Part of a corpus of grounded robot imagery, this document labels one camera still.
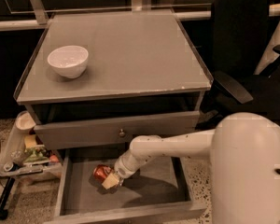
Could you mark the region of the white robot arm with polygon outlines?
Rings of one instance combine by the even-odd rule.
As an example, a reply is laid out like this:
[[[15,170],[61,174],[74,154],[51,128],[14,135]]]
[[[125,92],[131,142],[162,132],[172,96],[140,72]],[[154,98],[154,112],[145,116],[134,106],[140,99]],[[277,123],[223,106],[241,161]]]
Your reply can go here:
[[[160,156],[210,159],[213,224],[280,224],[280,127],[270,120],[236,113],[213,130],[138,136],[108,170],[103,187],[121,185]]]

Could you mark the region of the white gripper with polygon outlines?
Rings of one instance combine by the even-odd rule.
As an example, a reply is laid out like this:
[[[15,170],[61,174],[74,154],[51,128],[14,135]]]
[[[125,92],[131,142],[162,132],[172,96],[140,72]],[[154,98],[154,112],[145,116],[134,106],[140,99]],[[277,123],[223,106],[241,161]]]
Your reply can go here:
[[[116,173],[107,176],[102,186],[105,189],[111,189],[120,183],[120,177],[127,179],[132,176],[141,166],[145,164],[145,160],[134,156],[130,150],[122,154],[114,164]]]

